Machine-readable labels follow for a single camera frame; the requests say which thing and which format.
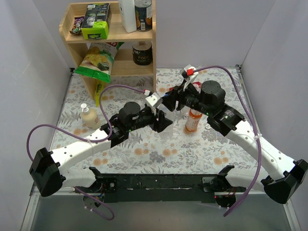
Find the clear plastic bottle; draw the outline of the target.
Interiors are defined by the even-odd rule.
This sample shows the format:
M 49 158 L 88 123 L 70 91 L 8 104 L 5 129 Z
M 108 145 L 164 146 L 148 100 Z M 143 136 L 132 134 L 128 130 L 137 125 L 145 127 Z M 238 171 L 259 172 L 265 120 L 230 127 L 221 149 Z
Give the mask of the clear plastic bottle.
M 201 83 L 200 82 L 194 82 L 193 86 L 198 93 L 201 92 Z M 189 88 L 187 88 L 185 91 L 187 92 L 187 94 L 189 93 L 193 97 L 196 96 L 195 93 L 193 93 Z M 184 116 L 184 118 L 187 118 L 189 116 L 190 110 L 191 110 L 190 108 L 188 108 L 187 106 L 184 106 L 184 108 L 182 109 L 182 115 Z M 200 116 L 201 115 L 201 113 L 196 111 L 196 110 L 192 110 L 192 114 L 194 116 Z

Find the orange juice bottle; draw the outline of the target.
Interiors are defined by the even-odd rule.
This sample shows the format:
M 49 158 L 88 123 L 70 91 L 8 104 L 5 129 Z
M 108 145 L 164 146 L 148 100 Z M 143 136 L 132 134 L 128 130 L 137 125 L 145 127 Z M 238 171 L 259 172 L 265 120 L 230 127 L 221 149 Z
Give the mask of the orange juice bottle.
M 203 115 L 202 113 L 196 110 L 190 109 L 188 113 L 187 121 L 185 123 L 185 129 L 188 132 L 196 132 L 202 115 Z

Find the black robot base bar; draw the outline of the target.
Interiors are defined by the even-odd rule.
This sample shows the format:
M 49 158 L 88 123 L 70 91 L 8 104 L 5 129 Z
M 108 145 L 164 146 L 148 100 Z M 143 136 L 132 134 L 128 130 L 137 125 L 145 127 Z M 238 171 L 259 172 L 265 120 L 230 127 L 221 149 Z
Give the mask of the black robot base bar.
M 196 201 L 230 207 L 236 188 L 216 175 L 201 174 L 103 174 L 90 167 L 95 182 L 77 186 L 75 192 L 91 193 L 105 203 Z

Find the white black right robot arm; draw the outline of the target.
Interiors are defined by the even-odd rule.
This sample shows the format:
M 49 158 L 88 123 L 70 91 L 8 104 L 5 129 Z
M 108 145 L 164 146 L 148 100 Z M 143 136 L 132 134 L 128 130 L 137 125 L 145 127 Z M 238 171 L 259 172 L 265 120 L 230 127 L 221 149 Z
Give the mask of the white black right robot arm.
M 218 191 L 229 191 L 233 187 L 249 188 L 265 192 L 279 204 L 286 204 L 303 182 L 308 164 L 305 160 L 286 156 L 261 135 L 254 134 L 252 126 L 236 109 L 225 103 L 225 90 L 212 80 L 205 81 L 197 91 L 192 84 L 187 89 L 175 86 L 163 96 L 163 105 L 170 111 L 184 106 L 207 116 L 207 123 L 222 136 L 242 147 L 266 170 L 265 175 L 249 174 L 224 167 L 209 185 Z

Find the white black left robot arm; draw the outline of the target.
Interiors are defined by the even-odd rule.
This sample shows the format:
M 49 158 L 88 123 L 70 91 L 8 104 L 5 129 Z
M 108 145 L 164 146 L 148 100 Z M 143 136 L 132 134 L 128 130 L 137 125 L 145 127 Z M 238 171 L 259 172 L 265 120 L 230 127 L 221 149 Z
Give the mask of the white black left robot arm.
M 98 192 L 103 184 L 97 169 L 88 167 L 74 171 L 71 167 L 95 153 L 121 144 L 132 131 L 150 127 L 159 133 L 172 123 L 166 113 L 158 108 L 141 108 L 135 102 L 128 102 L 118 114 L 87 137 L 78 137 L 77 142 L 51 151 L 46 148 L 38 150 L 29 173 L 43 197 L 53 195 L 61 188 L 74 186 Z

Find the beige soap pump bottle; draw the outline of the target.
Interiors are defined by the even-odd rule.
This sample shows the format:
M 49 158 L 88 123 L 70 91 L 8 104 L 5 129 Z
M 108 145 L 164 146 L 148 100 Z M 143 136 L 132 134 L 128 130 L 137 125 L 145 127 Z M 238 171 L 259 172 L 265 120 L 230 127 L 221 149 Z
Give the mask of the beige soap pump bottle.
M 100 119 L 93 108 L 89 108 L 86 103 L 81 104 L 81 118 L 86 126 L 90 129 L 98 129 L 100 124 Z

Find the yellow green snack packet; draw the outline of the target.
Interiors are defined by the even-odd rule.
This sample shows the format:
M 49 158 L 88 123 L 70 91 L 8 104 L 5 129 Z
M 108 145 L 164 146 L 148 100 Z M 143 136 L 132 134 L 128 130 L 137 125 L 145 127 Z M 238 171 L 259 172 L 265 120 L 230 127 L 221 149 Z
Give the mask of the yellow green snack packet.
M 100 95 L 101 92 L 104 90 L 106 83 L 104 81 L 97 81 L 97 86 L 96 86 L 96 91 L 94 95 L 95 103 L 96 106 L 99 107 L 99 102 L 100 102 Z

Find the black label jar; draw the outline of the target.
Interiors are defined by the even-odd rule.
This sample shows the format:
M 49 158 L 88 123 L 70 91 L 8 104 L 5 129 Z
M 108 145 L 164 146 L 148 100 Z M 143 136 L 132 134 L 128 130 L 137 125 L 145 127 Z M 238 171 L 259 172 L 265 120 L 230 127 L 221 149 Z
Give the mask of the black label jar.
M 133 61 L 137 65 L 149 65 L 153 61 L 152 43 L 138 41 L 132 44 Z

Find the green cassava chips bag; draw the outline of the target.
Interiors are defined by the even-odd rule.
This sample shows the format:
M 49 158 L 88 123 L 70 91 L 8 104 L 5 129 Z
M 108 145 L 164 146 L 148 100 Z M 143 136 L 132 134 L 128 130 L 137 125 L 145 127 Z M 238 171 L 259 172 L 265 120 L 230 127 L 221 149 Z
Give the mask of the green cassava chips bag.
M 123 44 L 124 42 L 91 43 L 75 73 L 110 83 L 115 56 Z

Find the tin can orange label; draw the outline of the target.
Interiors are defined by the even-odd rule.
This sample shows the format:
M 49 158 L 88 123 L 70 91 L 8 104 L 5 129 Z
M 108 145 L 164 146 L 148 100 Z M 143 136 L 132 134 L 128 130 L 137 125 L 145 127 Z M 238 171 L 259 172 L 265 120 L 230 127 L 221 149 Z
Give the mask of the tin can orange label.
M 135 0 L 135 16 L 138 31 L 149 31 L 152 29 L 152 1 Z

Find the white carton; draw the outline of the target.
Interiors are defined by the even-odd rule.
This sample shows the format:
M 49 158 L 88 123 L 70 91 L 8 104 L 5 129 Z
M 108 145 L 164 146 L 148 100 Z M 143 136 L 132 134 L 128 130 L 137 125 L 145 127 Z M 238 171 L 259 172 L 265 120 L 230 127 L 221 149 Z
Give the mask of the white carton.
M 134 0 L 118 0 L 122 26 L 127 33 L 137 30 Z

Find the green black box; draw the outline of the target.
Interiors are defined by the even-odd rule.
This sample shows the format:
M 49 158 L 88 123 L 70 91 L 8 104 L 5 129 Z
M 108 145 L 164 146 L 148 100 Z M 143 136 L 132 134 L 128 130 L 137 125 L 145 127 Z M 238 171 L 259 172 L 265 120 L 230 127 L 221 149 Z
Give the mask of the green black box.
M 89 4 L 81 26 L 84 39 L 107 39 L 109 35 L 110 21 L 110 3 Z

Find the purple candy packet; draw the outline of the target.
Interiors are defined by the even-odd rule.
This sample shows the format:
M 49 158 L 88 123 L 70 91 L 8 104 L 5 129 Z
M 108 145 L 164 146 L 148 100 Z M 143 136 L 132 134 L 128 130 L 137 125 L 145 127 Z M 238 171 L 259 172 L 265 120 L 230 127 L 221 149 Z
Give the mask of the purple candy packet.
M 81 26 L 82 26 L 83 21 L 84 21 L 84 16 L 75 17 L 73 27 L 70 30 L 70 34 L 80 35 L 82 33 Z

